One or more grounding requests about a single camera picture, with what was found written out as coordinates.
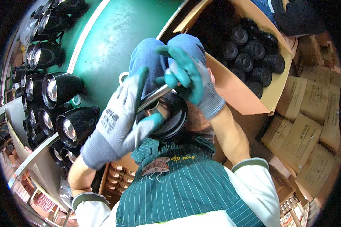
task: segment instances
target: white sleeve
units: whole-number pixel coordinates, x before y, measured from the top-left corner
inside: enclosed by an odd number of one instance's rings
[[[265,226],[279,226],[279,199],[269,173],[268,163],[261,158],[244,160],[232,168],[225,167],[238,195]]]
[[[77,195],[72,206],[76,213],[79,227],[109,227],[115,226],[114,219],[110,221],[111,210],[105,197],[95,193],[81,193]]]

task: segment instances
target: teal rubber-coated glove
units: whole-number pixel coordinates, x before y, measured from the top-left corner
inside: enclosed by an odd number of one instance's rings
[[[165,71],[164,78],[157,78],[156,84],[166,83],[175,88],[186,100],[195,104],[207,119],[215,116],[225,105],[225,100],[216,92],[206,66],[178,47],[158,46],[156,53],[174,59]],[[177,89],[177,81],[183,88]]]
[[[132,152],[162,124],[162,115],[156,113],[141,120],[132,130],[148,72],[148,67],[140,68],[112,94],[96,129],[81,148],[83,161],[91,169],[99,170],[105,163]]]

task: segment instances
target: green striped apron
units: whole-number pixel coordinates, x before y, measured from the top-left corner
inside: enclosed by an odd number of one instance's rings
[[[147,138],[131,157],[139,164],[116,212],[116,226],[161,223],[225,210],[237,226],[264,226],[212,160],[212,143],[195,137],[188,144]]]

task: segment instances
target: metal ring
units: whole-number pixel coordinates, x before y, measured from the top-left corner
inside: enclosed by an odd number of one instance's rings
[[[120,74],[120,76],[119,76],[119,84],[120,84],[120,85],[123,84],[123,77],[124,77],[125,75],[129,76],[129,72],[123,72],[123,73]]]
[[[76,106],[80,105],[80,104],[81,104],[81,101],[82,101],[82,98],[81,98],[81,95],[80,95],[80,94],[77,94],[76,96],[74,96],[74,97],[72,98],[72,102],[73,102],[73,104],[76,105]]]

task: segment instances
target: person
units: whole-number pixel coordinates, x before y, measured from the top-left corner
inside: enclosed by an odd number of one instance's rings
[[[287,36],[326,31],[314,7],[306,0],[251,0]]]
[[[268,163],[250,157],[245,133],[211,82],[199,39],[179,34],[167,45],[145,39],[132,53],[129,72],[69,171],[79,226],[278,226]],[[172,143],[147,138],[162,124],[160,114],[133,129],[139,100],[164,83],[176,88],[178,81],[183,88],[177,95],[210,120],[232,170],[212,160],[215,147],[202,135]],[[139,168],[110,210],[91,183],[96,170],[129,152]]]

